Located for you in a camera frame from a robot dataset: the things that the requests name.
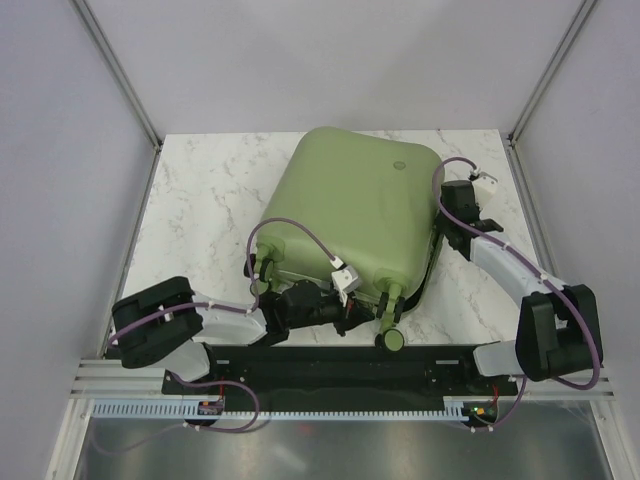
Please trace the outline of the green hard-shell suitcase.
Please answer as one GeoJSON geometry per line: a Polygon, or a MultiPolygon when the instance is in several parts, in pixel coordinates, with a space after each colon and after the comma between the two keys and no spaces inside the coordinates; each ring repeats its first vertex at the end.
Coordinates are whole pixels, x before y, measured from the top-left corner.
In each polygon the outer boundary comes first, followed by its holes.
{"type": "Polygon", "coordinates": [[[442,244],[431,148],[335,127],[299,141],[247,244],[252,291],[302,280],[352,293],[378,321],[377,344],[403,348],[400,320],[420,303],[442,244]]]}

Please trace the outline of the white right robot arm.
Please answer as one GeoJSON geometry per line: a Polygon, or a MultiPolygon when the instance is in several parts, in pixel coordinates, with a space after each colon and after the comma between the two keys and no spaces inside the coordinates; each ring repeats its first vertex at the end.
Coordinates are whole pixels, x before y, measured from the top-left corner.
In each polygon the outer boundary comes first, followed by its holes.
{"type": "Polygon", "coordinates": [[[497,222],[481,219],[472,181],[435,185],[434,193],[436,223],[451,248],[519,307],[515,338],[477,347],[474,359],[458,368],[460,386],[477,394],[494,376],[512,375],[534,382],[552,379],[582,391],[594,388],[603,354],[593,291],[548,275],[513,247],[497,222]]]}

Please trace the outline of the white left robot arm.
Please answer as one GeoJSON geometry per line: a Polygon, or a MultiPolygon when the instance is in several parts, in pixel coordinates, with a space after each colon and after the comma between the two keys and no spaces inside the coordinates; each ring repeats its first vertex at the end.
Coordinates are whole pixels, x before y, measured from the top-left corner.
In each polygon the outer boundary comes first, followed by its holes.
{"type": "Polygon", "coordinates": [[[344,336],[373,319],[354,294],[343,301],[338,291],[306,280],[281,293],[263,293],[251,310],[200,294],[183,276],[119,300],[111,314],[115,333],[109,343],[124,368],[162,368],[198,393],[211,392],[220,378],[209,344],[271,346],[294,329],[326,324],[344,336]]]}

